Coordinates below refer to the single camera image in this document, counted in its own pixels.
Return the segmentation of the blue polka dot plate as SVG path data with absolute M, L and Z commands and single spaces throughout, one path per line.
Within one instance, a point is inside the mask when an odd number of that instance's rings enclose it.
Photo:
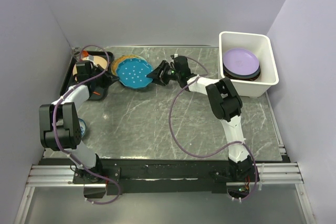
M 148 78 L 147 75 L 153 70 L 153 67 L 144 59 L 128 58 L 118 64 L 115 72 L 125 87 L 142 89 L 152 82 L 153 79 Z

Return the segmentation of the lilac plastic bear plate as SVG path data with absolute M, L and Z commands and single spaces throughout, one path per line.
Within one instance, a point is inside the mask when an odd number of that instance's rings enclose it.
M 224 69 L 238 76 L 250 76 L 260 68 L 258 58 L 244 48 L 230 49 L 224 53 L 222 59 Z

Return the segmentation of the brown rimmed beige plate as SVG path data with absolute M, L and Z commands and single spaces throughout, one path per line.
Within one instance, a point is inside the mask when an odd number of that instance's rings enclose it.
M 259 78 L 260 74 L 254 76 L 254 77 L 251 77 L 251 78 L 247 78 L 247 77 L 235 77 L 235 76 L 232 76 L 228 73 L 224 73 L 224 76 L 225 77 L 228 77 L 230 79 L 233 79 L 233 80 L 243 80 L 243 81 L 255 81 Z

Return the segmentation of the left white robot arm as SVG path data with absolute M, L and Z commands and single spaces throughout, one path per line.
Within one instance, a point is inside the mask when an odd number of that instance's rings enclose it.
M 97 88 L 107 89 L 119 80 L 105 67 L 90 60 L 76 63 L 77 73 L 67 91 L 56 101 L 39 107 L 40 142 L 44 148 L 61 151 L 93 183 L 104 177 L 99 156 L 82 140 L 77 109 Z

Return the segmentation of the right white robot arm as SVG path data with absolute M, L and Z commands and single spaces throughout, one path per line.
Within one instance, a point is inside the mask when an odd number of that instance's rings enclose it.
M 179 83 L 182 91 L 200 93 L 207 96 L 211 111 L 220 121 L 227 144 L 211 154 L 192 154 L 185 150 L 174 135 L 171 116 L 172 103 L 169 111 L 169 128 L 177 146 L 187 155 L 196 158 L 212 157 L 228 148 L 228 177 L 234 181 L 242 181 L 254 171 L 254 158 L 248 149 L 241 125 L 242 100 L 229 78 L 210 79 L 192 73 L 187 56 L 172 55 L 172 61 L 163 60 L 158 67 L 146 76 L 155 84 L 166 86 L 170 81 Z

